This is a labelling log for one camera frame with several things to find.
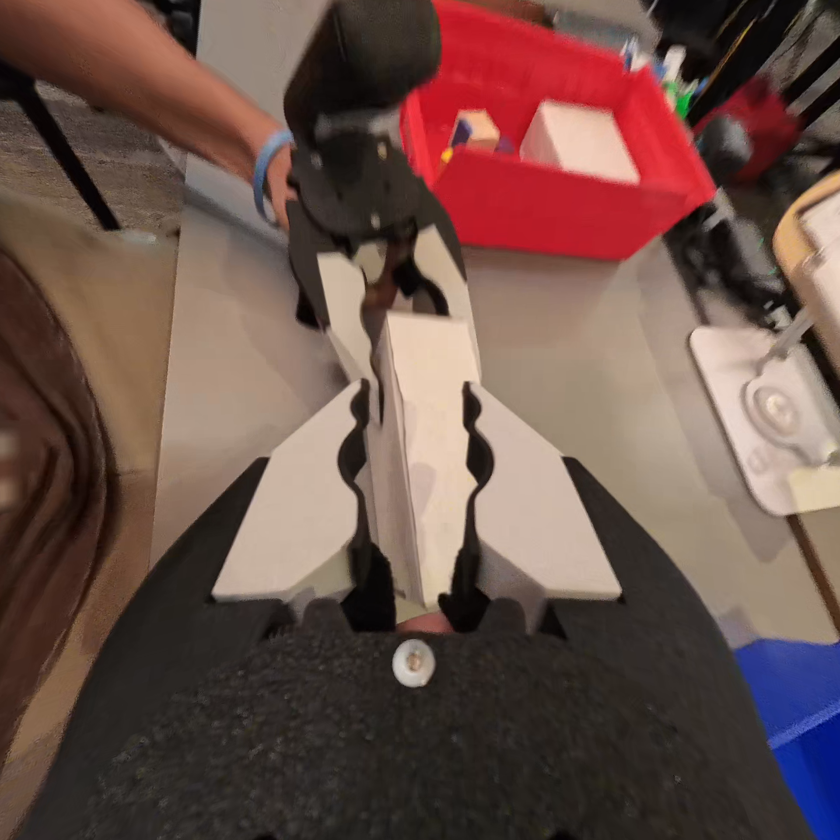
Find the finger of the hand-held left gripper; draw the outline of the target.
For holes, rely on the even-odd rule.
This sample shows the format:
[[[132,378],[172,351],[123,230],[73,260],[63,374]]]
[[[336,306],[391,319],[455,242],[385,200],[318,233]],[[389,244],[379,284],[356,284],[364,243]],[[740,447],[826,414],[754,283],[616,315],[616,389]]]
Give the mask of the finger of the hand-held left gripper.
[[[394,268],[394,282],[411,312],[475,327],[465,272],[435,224],[418,231],[411,253]]]
[[[348,381],[368,382],[373,422],[381,424],[382,384],[373,365],[373,342],[363,315],[364,273],[338,251],[319,253],[318,269],[329,321],[325,329],[329,342]]]

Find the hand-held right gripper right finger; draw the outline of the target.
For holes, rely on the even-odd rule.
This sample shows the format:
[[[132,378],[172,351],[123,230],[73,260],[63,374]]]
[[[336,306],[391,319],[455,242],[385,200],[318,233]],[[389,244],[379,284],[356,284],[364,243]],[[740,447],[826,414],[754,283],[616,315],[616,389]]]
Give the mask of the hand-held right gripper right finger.
[[[491,602],[520,608],[536,632],[557,600],[618,602],[623,589],[560,451],[482,385],[463,387],[466,467],[475,481],[449,591],[456,632],[477,629]]]

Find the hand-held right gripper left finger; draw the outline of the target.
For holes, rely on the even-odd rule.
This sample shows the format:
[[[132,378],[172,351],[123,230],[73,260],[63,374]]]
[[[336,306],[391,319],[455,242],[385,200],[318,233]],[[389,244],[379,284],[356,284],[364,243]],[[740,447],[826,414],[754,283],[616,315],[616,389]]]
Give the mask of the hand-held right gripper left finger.
[[[391,566],[371,536],[358,476],[370,383],[347,385],[270,453],[214,583],[216,602],[277,600],[297,620],[332,599],[361,631],[391,630]]]

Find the white cardboard mailer box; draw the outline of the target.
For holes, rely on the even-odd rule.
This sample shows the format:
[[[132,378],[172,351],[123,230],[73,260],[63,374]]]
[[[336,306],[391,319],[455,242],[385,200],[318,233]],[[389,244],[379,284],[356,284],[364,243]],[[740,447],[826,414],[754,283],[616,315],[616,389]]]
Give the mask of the white cardboard mailer box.
[[[641,182],[610,110],[544,100],[519,146],[522,161],[573,175],[636,186]]]
[[[367,427],[377,544],[397,594],[426,608],[449,591],[477,480],[464,386],[479,368],[465,322],[391,311],[374,352],[381,396]]]

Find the red plastic bin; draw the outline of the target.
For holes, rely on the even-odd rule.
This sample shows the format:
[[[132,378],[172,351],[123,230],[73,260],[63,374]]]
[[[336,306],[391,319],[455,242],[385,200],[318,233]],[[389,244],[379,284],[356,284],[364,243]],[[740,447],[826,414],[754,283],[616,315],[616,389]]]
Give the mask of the red plastic bin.
[[[405,100],[400,133],[463,245],[622,260],[714,197],[706,166],[649,70],[625,70],[612,51],[472,4],[434,5],[441,65]],[[544,100],[612,112],[639,184],[564,172],[517,152],[460,147],[442,161],[459,111],[488,112],[518,147]]]

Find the blue wooden block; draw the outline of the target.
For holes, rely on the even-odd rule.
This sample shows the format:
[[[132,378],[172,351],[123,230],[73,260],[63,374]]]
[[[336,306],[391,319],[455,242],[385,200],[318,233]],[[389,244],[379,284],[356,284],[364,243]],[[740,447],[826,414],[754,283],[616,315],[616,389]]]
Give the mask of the blue wooden block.
[[[463,146],[473,151],[492,153],[497,149],[500,138],[501,133],[486,110],[461,109],[456,115],[448,147],[454,150]]]

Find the blue plastic bin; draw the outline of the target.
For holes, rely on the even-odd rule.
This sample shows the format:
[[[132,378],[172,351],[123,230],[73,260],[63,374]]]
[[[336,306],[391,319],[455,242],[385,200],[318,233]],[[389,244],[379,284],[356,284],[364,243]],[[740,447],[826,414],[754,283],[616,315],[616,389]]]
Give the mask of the blue plastic bin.
[[[813,834],[839,838],[839,643],[757,639],[735,651],[768,744]]]

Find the person's left forearm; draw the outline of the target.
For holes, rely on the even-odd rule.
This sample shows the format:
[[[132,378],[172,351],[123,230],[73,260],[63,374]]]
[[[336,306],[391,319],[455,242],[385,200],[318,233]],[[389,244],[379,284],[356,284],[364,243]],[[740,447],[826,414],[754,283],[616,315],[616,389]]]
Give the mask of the person's left forearm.
[[[280,122],[137,2],[1,3],[2,58],[252,182]]]

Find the grey desk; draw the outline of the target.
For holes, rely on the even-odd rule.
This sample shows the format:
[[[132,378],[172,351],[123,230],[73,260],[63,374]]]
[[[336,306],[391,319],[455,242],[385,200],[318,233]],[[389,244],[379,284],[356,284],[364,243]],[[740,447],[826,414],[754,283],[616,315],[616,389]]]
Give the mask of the grey desk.
[[[285,252],[205,213],[186,164],[150,562],[344,385],[295,320]],[[579,459],[676,562],[730,644],[838,639],[838,512],[791,524],[742,483],[688,349],[696,310],[661,240],[630,260],[465,250],[482,381]]]

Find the person's left hand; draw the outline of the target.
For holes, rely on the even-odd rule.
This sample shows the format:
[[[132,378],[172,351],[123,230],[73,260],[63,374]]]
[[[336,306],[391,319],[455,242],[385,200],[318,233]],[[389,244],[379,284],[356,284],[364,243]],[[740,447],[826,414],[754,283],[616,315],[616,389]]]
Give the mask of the person's left hand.
[[[292,151],[293,147],[286,144],[274,153],[267,166],[264,190],[272,206],[276,225],[285,233],[289,231],[287,205],[298,197],[290,184]]]

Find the blue wristband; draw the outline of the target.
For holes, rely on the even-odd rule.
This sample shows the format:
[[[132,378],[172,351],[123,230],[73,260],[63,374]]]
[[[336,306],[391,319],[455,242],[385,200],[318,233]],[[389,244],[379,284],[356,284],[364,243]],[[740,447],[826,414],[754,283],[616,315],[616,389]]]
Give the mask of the blue wristband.
[[[257,214],[269,224],[277,226],[269,198],[265,195],[266,170],[268,163],[283,145],[290,144],[294,150],[294,137],[288,129],[282,129],[269,136],[263,144],[255,160],[255,169],[252,178],[254,204]]]

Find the small green object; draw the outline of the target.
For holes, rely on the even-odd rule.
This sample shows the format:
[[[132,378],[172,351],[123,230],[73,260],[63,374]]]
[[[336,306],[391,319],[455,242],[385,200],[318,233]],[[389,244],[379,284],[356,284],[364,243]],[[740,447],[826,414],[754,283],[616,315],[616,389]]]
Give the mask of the small green object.
[[[685,82],[681,78],[663,78],[660,83],[660,90],[675,116],[682,122],[687,121],[687,114],[690,105],[697,92],[699,81],[694,79]]]

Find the wooden display board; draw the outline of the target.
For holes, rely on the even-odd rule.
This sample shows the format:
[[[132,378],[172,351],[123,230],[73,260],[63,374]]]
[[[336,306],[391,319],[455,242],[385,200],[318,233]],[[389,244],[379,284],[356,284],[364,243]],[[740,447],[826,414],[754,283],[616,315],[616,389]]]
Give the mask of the wooden display board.
[[[785,212],[773,235],[773,253],[794,294],[812,318],[816,335],[835,374],[839,373],[839,329],[829,322],[816,292],[812,270],[816,251],[801,224],[801,215],[824,197],[839,192],[839,172],[832,172],[802,194]]]

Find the red bag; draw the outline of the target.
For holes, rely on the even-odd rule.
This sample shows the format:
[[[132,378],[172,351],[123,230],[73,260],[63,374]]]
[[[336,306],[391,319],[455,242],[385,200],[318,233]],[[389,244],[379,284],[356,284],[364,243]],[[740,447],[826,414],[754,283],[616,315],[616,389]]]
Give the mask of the red bag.
[[[713,108],[694,128],[695,136],[702,137],[708,124],[719,119],[736,123],[749,140],[751,150],[741,169],[728,177],[731,183],[756,182],[782,155],[790,152],[802,136],[798,116],[788,111],[772,80],[765,75],[750,78],[726,101]]]

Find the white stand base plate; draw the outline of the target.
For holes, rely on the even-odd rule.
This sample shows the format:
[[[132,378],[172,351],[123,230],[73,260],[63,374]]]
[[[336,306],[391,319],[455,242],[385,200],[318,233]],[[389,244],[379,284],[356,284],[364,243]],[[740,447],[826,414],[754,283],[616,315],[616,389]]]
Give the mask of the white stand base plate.
[[[838,405],[786,329],[698,327],[689,350],[752,498],[786,518],[839,507]]]

